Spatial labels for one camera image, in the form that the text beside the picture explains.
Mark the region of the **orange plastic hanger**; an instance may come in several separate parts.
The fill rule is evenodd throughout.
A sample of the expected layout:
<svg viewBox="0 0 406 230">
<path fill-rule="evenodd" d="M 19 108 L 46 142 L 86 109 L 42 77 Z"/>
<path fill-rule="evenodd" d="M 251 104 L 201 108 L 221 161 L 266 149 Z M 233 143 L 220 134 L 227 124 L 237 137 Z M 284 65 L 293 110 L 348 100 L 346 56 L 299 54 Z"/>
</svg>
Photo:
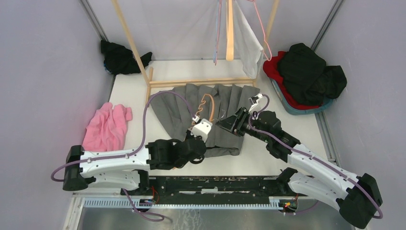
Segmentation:
<svg viewBox="0 0 406 230">
<path fill-rule="evenodd" d="M 201 98 L 200 104 L 199 104 L 199 106 L 198 106 L 198 110 L 197 110 L 197 112 L 195 113 L 195 115 L 196 115 L 196 116 L 199 116 L 199 115 L 200 115 L 200 112 L 203 111 L 203 106 L 207 104 L 206 97 L 208 97 L 208 98 L 210 99 L 210 102 L 211 102 L 211 109 L 210 109 L 209 119 L 208 119 L 208 120 L 209 120 L 210 122 L 213 122 L 213 121 L 214 121 L 214 113 L 215 113 L 215 101 L 214 101 L 213 96 L 210 95 L 210 94 L 205 93 L 205 94 L 203 95 L 203 97 Z"/>
</svg>

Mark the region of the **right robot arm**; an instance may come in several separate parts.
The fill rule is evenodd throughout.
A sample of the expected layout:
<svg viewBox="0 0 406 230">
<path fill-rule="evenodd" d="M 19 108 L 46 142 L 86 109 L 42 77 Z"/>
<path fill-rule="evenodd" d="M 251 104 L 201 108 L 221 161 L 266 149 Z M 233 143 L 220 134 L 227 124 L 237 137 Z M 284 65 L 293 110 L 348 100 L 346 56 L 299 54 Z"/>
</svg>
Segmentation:
<svg viewBox="0 0 406 230">
<path fill-rule="evenodd" d="M 294 192 L 323 202 L 359 229 L 366 228 L 371 219 L 383 218 L 382 196 L 374 177 L 367 173 L 359 176 L 318 157 L 283 131 L 275 112 L 250 114 L 241 107 L 216 125 L 236 136 L 247 134 L 265 142 L 273 157 L 296 167 L 286 168 L 278 176 L 276 188 L 281 195 Z"/>
</svg>

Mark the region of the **grey garment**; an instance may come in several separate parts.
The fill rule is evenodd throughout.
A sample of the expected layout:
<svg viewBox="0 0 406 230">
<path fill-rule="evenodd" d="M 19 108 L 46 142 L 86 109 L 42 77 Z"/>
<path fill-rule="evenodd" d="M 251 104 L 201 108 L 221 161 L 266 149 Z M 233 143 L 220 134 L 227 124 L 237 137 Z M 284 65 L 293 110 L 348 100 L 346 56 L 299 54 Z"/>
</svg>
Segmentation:
<svg viewBox="0 0 406 230">
<path fill-rule="evenodd" d="M 214 123 L 218 120 L 233 115 L 239 108 L 250 108 L 249 97 L 257 95 L 260 90 L 252 86 L 224 86 L 205 85 L 197 86 L 187 84 L 173 88 L 174 94 L 162 93 L 151 101 L 159 122 L 171 138 L 184 140 L 186 131 L 192 126 L 192 117 L 205 93 L 213 96 L 215 101 Z M 207 104 L 199 117 L 209 119 L 211 102 L 206 97 Z M 206 157 L 220 157 L 226 155 L 237 156 L 240 154 L 243 137 L 237 137 L 213 125 L 206 141 Z"/>
</svg>

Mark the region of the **white skirt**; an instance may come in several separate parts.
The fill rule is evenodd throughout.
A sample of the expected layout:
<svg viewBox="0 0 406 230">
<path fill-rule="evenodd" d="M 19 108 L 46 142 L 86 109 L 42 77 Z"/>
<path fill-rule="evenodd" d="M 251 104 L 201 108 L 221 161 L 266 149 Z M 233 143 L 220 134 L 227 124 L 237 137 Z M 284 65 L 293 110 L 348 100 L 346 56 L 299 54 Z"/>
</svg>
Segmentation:
<svg viewBox="0 0 406 230">
<path fill-rule="evenodd" d="M 245 18 L 239 4 L 233 2 L 234 48 L 247 77 L 256 79 L 263 60 L 263 47 Z"/>
</svg>

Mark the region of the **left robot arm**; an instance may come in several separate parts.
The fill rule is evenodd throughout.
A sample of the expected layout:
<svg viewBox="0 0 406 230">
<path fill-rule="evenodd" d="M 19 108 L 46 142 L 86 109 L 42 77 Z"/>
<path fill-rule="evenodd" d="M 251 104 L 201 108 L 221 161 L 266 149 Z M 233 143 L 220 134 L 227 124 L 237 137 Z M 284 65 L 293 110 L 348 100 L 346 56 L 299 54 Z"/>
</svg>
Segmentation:
<svg viewBox="0 0 406 230">
<path fill-rule="evenodd" d="M 96 152 L 85 151 L 81 145 L 72 146 L 66 159 L 63 190 L 120 188 L 145 195 L 151 188 L 149 171 L 172 170 L 187 163 L 201 163 L 207 137 L 207 134 L 187 131 L 184 141 L 158 139 L 139 151 Z"/>
</svg>

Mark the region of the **pink wire hanger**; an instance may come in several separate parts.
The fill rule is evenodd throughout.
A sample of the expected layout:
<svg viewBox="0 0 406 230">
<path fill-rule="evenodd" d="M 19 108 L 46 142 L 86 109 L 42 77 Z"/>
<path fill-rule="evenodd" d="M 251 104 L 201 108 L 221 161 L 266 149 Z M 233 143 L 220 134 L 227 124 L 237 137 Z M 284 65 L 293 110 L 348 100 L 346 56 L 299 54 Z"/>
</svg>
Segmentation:
<svg viewBox="0 0 406 230">
<path fill-rule="evenodd" d="M 262 30 L 263 43 L 264 43 L 264 45 L 263 45 L 263 54 L 264 54 L 267 61 L 271 61 L 271 59 L 272 59 L 271 48 L 270 48 L 269 43 L 267 41 L 267 35 L 266 35 L 265 29 L 264 29 L 264 26 L 263 26 L 263 23 L 262 23 L 262 19 L 261 19 L 261 16 L 260 16 L 260 13 L 259 13 L 259 10 L 258 10 L 258 7 L 257 7 L 256 0 L 248 0 L 248 1 L 252 2 L 253 6 L 254 6 L 254 9 L 255 9 L 255 12 L 256 12 L 256 15 L 257 15 L 257 18 L 259 20 L 259 24 L 260 24 L 260 27 L 261 27 L 261 30 Z"/>
</svg>

